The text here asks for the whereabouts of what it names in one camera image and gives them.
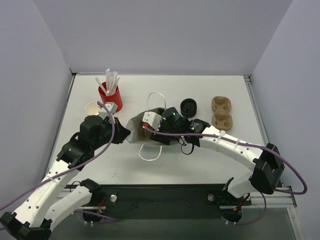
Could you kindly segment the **white and blue paper bag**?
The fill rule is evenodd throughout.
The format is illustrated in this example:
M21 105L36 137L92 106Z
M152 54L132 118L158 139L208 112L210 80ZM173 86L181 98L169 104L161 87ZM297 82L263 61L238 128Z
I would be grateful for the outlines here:
M160 95L162 97L163 102L164 102L164 106L163 107L151 108L149 106L150 97L153 94L157 94L157 95ZM163 108L165 110L167 109L166 98L160 92L153 91L147 97L146 110L144 110L143 112L139 113L138 115L132 117L128 121L128 123L126 124L126 127L125 127L126 129L130 130L130 135L126 138L126 141L128 143L130 143L130 144L140 145L140 148L139 148L139 151L138 151L138 156L139 156L140 159L142 159L144 161L147 161L147 162L156 161L161 156L164 144L158 143L158 142L152 142L152 140L150 140L150 139L148 139L148 140L140 140L139 136L138 136L138 126L139 126L140 122L142 122L142 118L143 118L145 112L154 112L154 113L156 113L156 111L158 109L160 109L160 108ZM158 152L157 157L151 158L151 159L144 158L142 156L142 150L143 150L144 147L159 148L159 152Z

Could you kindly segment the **brown cardboard cup carrier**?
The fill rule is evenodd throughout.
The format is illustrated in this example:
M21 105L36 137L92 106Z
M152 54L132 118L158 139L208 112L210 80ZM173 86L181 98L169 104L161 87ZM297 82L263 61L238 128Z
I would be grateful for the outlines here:
M138 137L141 141L147 141L150 137L150 133L143 128L144 123L140 122L140 124L138 125Z

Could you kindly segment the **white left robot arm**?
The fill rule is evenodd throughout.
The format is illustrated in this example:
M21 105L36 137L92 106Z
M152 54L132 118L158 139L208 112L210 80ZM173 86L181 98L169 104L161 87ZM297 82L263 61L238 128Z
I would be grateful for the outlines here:
M130 135L117 118L87 116L57 155L41 185L13 212L0 218L4 229L17 240L47 240L53 229L84 205L95 206L105 200L102 187L85 179L59 201L56 198L87 161L102 146L121 144Z

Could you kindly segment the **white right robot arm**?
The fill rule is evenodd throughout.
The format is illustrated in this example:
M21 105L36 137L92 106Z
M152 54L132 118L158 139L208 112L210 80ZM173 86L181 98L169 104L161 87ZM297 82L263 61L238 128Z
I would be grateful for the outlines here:
M168 144L171 139L180 138L188 144L216 151L245 166L247 173L231 177L225 184L221 192L225 203L233 204L251 192L267 195L275 192L285 168L275 145L245 142L203 120L189 120L181 116L175 107L163 110L160 114L148 111L144 113L142 121L153 141Z

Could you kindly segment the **stack of black lids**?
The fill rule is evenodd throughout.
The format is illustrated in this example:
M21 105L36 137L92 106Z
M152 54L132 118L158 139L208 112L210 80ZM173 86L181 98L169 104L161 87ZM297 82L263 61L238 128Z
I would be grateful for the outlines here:
M197 113L197 103L192 98L186 98L180 103L180 112L184 117L192 118Z

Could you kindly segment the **stack of paper cups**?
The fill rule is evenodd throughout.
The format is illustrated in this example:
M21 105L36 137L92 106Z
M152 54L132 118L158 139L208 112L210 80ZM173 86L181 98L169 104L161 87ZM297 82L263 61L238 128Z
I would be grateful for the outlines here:
M97 101L92 101L88 103L85 107L85 112L88 116L99 116L100 115L101 106Z

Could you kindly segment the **red ribbed straw cup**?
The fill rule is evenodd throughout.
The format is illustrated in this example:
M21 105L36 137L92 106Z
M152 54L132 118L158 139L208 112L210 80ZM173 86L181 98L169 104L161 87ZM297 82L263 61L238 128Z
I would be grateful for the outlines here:
M108 102L113 102L117 105L117 109L116 109L117 113L123 108L123 101L122 101L119 87L116 88L116 91L113 95L106 95L100 86L98 87L98 92L104 104Z

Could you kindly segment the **bundle of wrapped straws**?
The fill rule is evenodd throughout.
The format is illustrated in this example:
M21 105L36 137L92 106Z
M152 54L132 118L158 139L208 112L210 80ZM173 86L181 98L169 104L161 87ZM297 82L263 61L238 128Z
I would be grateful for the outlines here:
M111 96L116 93L118 88L118 77L117 71L111 71L109 68L105 71L105 86L101 83L98 77L95 78L96 83L102 89L105 96Z

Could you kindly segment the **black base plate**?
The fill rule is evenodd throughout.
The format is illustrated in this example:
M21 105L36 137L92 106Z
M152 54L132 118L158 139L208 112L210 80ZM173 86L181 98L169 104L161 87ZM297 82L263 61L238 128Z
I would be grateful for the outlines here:
M251 200L235 198L223 184L112 184L102 185L86 210L117 220L212 220L242 218L237 206Z

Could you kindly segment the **aluminium frame rail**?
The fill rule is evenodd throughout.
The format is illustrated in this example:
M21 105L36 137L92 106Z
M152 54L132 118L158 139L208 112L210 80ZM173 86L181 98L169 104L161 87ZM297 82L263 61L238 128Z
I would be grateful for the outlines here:
M253 107L253 111L257 120L257 124L260 130L263 143L266 145L269 142L269 138L266 132L265 125L263 123L262 116L260 114L260 110L255 98L255 95L254 95L250 75L244 74L243 78L245 81L245 85L247 87L247 91L249 94L249 98ZM295 197L290 194L275 192L272 195L266 195L265 198L266 198L267 206L269 208L296 208L297 207Z

